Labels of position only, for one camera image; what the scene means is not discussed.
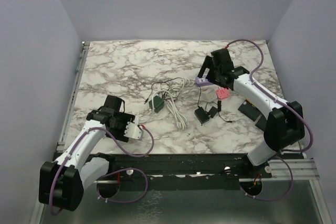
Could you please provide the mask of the purple power strip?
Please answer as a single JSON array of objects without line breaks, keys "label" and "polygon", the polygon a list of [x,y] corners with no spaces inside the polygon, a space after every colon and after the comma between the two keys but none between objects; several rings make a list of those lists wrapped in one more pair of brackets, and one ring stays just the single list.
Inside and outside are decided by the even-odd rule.
[{"label": "purple power strip", "polygon": [[195,83],[200,87],[212,85],[205,77],[195,77]]}]

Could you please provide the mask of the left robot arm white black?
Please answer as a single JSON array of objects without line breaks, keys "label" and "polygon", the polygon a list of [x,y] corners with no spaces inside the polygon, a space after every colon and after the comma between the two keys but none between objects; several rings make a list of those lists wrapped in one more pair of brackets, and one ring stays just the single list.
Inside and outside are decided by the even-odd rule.
[{"label": "left robot arm white black", "polygon": [[123,99],[108,95],[104,105],[88,113],[71,145],[54,161],[44,162],[39,175],[40,203],[74,211],[85,189],[96,179],[100,176],[110,179],[115,175],[113,163],[102,157],[89,158],[89,155],[105,136],[123,142],[142,138],[138,116],[122,111],[123,107]]}]

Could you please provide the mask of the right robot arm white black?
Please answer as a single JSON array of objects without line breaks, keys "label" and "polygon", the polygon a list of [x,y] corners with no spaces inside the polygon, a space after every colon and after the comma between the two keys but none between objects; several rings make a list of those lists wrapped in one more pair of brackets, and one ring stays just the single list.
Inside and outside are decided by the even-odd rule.
[{"label": "right robot arm white black", "polygon": [[266,119],[264,140],[247,153],[247,161],[241,164],[246,177],[254,177],[260,165],[287,146],[305,136],[303,111],[300,103],[288,102],[261,85],[247,69],[235,67],[227,49],[219,49],[206,56],[198,73],[217,86],[228,88],[245,97]]}]

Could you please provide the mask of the pink plug adapter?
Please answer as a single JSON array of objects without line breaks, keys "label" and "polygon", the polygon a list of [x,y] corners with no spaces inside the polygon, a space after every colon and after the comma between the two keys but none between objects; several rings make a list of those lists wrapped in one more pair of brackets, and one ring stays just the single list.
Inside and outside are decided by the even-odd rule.
[{"label": "pink plug adapter", "polygon": [[227,88],[220,88],[216,90],[216,95],[219,100],[223,100],[230,96],[230,91]]}]

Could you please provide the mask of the dark green charger block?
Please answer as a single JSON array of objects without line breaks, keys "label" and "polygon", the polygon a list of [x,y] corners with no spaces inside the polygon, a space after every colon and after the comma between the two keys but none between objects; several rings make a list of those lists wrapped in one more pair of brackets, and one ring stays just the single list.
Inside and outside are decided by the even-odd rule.
[{"label": "dark green charger block", "polygon": [[164,108],[164,100],[157,95],[154,96],[153,100],[149,101],[149,108],[155,113],[159,113]]}]

